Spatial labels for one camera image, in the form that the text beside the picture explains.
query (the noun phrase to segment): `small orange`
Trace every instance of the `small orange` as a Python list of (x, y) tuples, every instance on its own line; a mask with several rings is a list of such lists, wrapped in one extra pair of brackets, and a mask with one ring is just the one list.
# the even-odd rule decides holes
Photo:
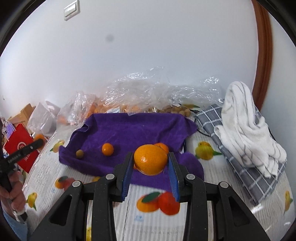
[(161, 142), (156, 143), (154, 145), (159, 146), (160, 148), (162, 148), (166, 152), (166, 154), (168, 154), (169, 151), (170, 151), (168, 146), (166, 144), (161, 143)]
[(34, 141), (37, 141), (38, 139), (42, 139), (43, 140), (43, 145), (41, 147), (38, 148), (38, 150), (42, 150), (42, 148), (45, 146), (45, 143), (47, 142), (46, 138), (44, 135), (42, 134), (37, 134), (34, 138)]
[(102, 146), (102, 153), (105, 156), (111, 156), (113, 154), (113, 152), (114, 152), (114, 148), (113, 148), (113, 146), (110, 143), (105, 143)]
[(63, 125), (67, 125), (68, 121), (66, 120), (66, 118), (62, 115), (58, 115), (57, 117), (57, 123), (61, 123)]
[(146, 195), (142, 196), (138, 201), (137, 201), (137, 209), (141, 212), (144, 212), (144, 213), (150, 213), (150, 212), (154, 212), (156, 211), (157, 209), (159, 209), (159, 206), (158, 206), (158, 202), (157, 202), (157, 199), (155, 200), (152, 200), (151, 202), (142, 202), (143, 198), (145, 197)]
[(127, 109), (127, 105), (123, 105), (120, 107), (120, 113), (127, 113), (126, 109)]
[(89, 118), (92, 114), (93, 114), (93, 112), (89, 111), (89, 112), (87, 113), (86, 118)]
[(94, 113), (95, 113), (95, 114), (100, 113), (100, 110), (99, 110), (98, 107), (94, 109)]
[(158, 197), (160, 210), (166, 215), (175, 215), (180, 211), (180, 203), (175, 200), (171, 192), (165, 192)]
[(130, 112), (133, 112), (133, 113), (139, 113), (141, 112), (141, 108), (137, 105), (134, 105), (132, 108), (130, 108)]
[(96, 105), (93, 103), (89, 109), (89, 112), (94, 112), (95, 109), (96, 109)]
[(148, 176), (161, 173), (168, 162), (166, 152), (160, 147), (151, 144), (138, 147), (133, 158), (136, 168)]

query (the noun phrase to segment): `blue gripper pad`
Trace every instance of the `blue gripper pad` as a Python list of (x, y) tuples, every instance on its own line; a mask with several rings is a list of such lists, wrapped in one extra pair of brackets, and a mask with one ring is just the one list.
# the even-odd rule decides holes
[(168, 155), (168, 176), (170, 179), (170, 187), (172, 189), (173, 196), (176, 199), (176, 201), (179, 202), (180, 201), (179, 181), (177, 179), (175, 168), (170, 155)]
[(133, 173), (133, 155), (131, 155), (131, 157), (128, 161), (128, 166), (126, 168), (126, 172), (124, 173), (124, 177), (122, 180), (122, 192), (121, 192), (122, 201), (124, 201), (128, 195), (128, 189), (129, 189), (129, 185), (131, 183), (132, 173)]

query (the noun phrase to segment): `printed orange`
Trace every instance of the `printed orange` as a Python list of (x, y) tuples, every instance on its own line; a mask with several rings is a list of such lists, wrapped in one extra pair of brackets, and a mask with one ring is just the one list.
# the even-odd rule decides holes
[(154, 176), (162, 172), (168, 162), (166, 152), (155, 145), (140, 146), (134, 154), (136, 168), (143, 174)]
[(113, 146), (110, 143), (105, 143), (102, 146), (102, 153), (105, 156), (111, 156), (113, 154), (113, 152), (114, 152), (114, 148), (113, 148)]
[(175, 200), (171, 192), (165, 192), (158, 197), (160, 210), (166, 215), (175, 215), (180, 211), (180, 203)]
[(62, 176), (62, 177), (58, 178), (54, 183), (55, 187), (58, 189), (63, 189), (65, 186), (65, 181), (67, 179), (68, 179), (67, 176)]
[(65, 180), (64, 181), (64, 191), (66, 191), (68, 189), (68, 187), (70, 187), (74, 181), (75, 181), (75, 179), (72, 177)]
[(142, 202), (143, 198), (145, 197), (146, 195), (142, 196), (138, 201), (137, 201), (137, 209), (141, 212), (144, 212), (144, 213), (150, 213), (150, 212), (154, 212), (156, 211), (157, 209), (159, 209), (159, 206), (158, 206), (158, 202), (157, 202), (157, 198), (152, 200), (151, 202)]
[(169, 148), (168, 148), (168, 146), (166, 144), (161, 143), (161, 142), (160, 143), (156, 143), (154, 145), (159, 146), (160, 148), (162, 148), (166, 152), (166, 154), (168, 154), (169, 151), (170, 151)]

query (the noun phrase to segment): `red paper bag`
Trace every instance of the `red paper bag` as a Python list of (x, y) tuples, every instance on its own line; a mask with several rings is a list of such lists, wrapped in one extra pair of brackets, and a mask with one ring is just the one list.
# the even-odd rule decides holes
[[(15, 128), (15, 131), (5, 143), (4, 149), (8, 152), (8, 154), (12, 154), (24, 146), (31, 144), (32, 142), (33, 138), (29, 135), (25, 127), (22, 124), (18, 124)], [(25, 158), (18, 161), (18, 165), (28, 173), (38, 154), (39, 152), (37, 150), (31, 152)]]

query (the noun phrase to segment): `hand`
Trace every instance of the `hand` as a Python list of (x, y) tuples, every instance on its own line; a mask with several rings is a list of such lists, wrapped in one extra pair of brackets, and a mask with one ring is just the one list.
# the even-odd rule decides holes
[[(22, 192), (23, 184), (20, 182), (20, 172), (14, 172), (9, 180), (11, 183), (14, 183), (12, 191), (8, 193), (8, 191), (0, 186), (0, 199), (2, 203), (3, 209), (14, 218), (12, 213), (12, 209), (16, 211), (21, 211), (25, 207), (26, 198), (24, 193)], [(13, 200), (11, 204), (8, 203), (7, 199)]]

